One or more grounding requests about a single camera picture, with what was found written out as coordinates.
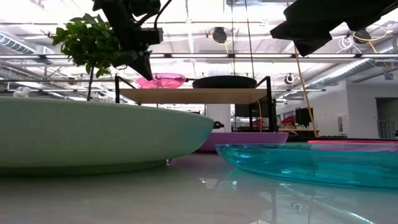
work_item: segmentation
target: green plant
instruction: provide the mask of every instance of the green plant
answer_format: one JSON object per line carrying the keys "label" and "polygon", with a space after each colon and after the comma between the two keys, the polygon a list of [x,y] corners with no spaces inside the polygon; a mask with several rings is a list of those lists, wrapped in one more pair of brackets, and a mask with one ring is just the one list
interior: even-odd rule
{"label": "green plant", "polygon": [[98,68],[97,78],[110,74],[112,60],[121,53],[119,40],[110,24],[104,22],[100,15],[92,17],[85,14],[71,19],[66,29],[58,27],[52,38],[52,45],[62,44],[61,52],[72,58],[73,63],[77,66],[86,65],[86,72],[90,75],[87,94],[89,101],[94,68]]}

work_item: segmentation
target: black plate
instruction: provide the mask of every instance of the black plate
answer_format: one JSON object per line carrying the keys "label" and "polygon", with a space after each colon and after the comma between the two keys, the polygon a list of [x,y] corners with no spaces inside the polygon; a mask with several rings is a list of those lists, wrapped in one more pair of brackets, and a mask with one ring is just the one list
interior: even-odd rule
{"label": "black plate", "polygon": [[252,78],[233,75],[206,77],[192,83],[194,88],[256,88],[256,85]]}

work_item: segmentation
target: mint green bowl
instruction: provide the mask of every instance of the mint green bowl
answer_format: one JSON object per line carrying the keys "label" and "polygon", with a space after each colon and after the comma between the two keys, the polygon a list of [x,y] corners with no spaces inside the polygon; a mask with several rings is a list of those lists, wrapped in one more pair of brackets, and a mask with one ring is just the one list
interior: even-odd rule
{"label": "mint green bowl", "polygon": [[145,106],[0,97],[0,175],[146,169],[197,150],[213,120]]}

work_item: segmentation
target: transparent blue bowl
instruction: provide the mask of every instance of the transparent blue bowl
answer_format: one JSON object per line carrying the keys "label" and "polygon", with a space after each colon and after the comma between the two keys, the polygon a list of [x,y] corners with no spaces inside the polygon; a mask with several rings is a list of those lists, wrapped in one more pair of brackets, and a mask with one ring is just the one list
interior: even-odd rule
{"label": "transparent blue bowl", "polygon": [[218,154],[230,164],[270,177],[334,185],[398,189],[398,153],[371,151],[377,144],[357,144],[354,151],[318,150],[325,144],[225,144]]}

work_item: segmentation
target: red object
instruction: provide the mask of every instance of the red object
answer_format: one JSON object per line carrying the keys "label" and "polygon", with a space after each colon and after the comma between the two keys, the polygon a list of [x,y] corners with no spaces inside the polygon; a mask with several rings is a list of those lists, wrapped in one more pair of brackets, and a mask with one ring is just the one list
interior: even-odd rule
{"label": "red object", "polygon": [[308,143],[335,143],[335,144],[398,144],[398,141],[332,141],[332,140],[312,140]]}
{"label": "red object", "polygon": [[182,86],[184,82],[185,76],[176,73],[157,73],[154,74],[154,79],[151,81],[148,81],[145,78],[139,78],[136,80],[136,83],[141,88],[146,89],[174,89]]}
{"label": "red object", "polygon": [[263,122],[264,122],[264,121],[263,121],[262,119],[258,119],[258,120],[253,121],[253,125],[259,126],[259,125],[262,124]]}
{"label": "red object", "polygon": [[288,116],[287,118],[283,119],[283,121],[281,121],[282,124],[289,124],[292,121],[294,121],[294,116]]}

